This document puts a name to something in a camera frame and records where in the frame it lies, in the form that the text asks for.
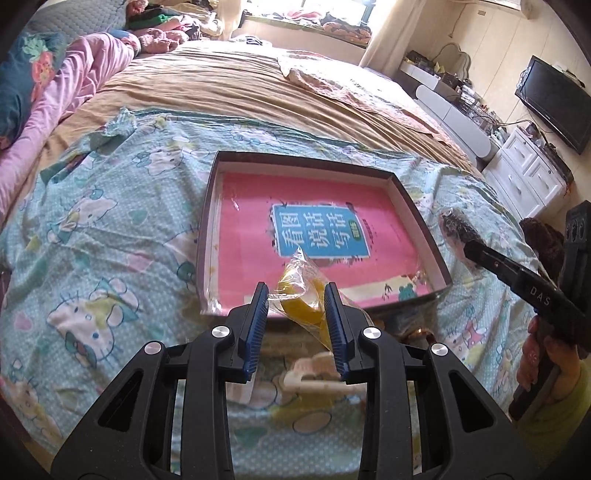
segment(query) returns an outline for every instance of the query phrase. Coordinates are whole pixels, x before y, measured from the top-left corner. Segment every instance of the box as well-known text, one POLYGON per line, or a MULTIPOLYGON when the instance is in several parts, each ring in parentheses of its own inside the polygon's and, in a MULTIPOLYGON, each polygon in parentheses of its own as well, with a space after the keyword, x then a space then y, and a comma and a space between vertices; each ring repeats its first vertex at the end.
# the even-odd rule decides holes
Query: box
POLYGON ((199 228, 203 314, 250 302, 259 281, 275 290, 298 246, 370 314, 428 303, 452 284, 400 181, 374 168, 219 152, 199 228))

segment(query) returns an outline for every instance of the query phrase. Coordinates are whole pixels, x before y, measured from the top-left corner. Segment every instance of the black flat screen tv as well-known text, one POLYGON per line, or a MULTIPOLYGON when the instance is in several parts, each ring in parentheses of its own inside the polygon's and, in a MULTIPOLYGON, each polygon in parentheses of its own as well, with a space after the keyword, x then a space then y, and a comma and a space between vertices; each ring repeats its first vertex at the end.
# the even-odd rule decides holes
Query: black flat screen tv
POLYGON ((521 74, 515 94, 580 155, 591 138, 591 96, 537 57, 521 74))

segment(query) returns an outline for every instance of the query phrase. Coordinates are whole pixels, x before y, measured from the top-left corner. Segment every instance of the window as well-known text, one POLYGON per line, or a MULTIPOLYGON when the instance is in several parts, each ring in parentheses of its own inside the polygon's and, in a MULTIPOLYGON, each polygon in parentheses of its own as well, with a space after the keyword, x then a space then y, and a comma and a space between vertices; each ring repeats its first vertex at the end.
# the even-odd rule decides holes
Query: window
POLYGON ((303 8, 311 12, 330 13, 350 25, 367 23, 376 0, 249 0, 255 7, 254 14, 282 13, 303 8))

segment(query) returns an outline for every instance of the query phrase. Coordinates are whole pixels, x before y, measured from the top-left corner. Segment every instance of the silver bolt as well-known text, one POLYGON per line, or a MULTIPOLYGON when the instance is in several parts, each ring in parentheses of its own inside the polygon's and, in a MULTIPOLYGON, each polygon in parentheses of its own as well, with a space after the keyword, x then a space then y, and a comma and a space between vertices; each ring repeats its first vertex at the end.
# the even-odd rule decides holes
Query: silver bolt
POLYGON ((380 338, 382 336, 382 332, 379 331, 379 328, 367 327, 363 331, 363 335, 366 336, 367 338, 371 338, 372 340, 375 340, 376 338, 380 338))
POLYGON ((227 337, 228 335, 230 335, 230 329, 228 327, 226 327, 225 325, 220 325, 219 327, 215 327, 212 330, 212 335, 215 338, 224 338, 224 337, 227 337))
POLYGON ((434 343, 431 345, 431 351, 437 356, 446 356, 449 352, 449 348, 442 343, 434 343))
POLYGON ((150 342, 144 347, 144 352, 146 352, 148 355, 155 355, 160 350, 162 350, 162 345, 160 345, 158 342, 150 342))

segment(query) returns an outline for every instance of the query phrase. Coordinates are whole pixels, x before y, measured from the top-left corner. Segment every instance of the light blue blanket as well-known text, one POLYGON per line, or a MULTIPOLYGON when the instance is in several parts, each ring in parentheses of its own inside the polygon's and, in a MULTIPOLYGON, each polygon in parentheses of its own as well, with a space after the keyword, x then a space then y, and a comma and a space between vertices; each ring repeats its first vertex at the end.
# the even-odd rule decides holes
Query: light blue blanket
MULTIPOLYGON (((537 268, 517 222, 484 182, 423 158, 268 123, 123 108, 41 172, 0 235, 0 265, 12 271, 0 314, 0 387, 35 440, 57 451, 145 342, 184 343, 206 328, 194 262, 206 183, 220 150, 395 173, 453 276, 453 288, 424 325, 507 408, 532 310, 494 276, 475 281, 437 226, 441 208, 459 207, 489 246, 537 268)), ((238 477, 354 476, 363 428, 358 399, 282 392, 278 378, 287 363, 264 358, 251 405, 229 405, 238 477)), ((176 462, 178 445, 176 435, 176 462)))

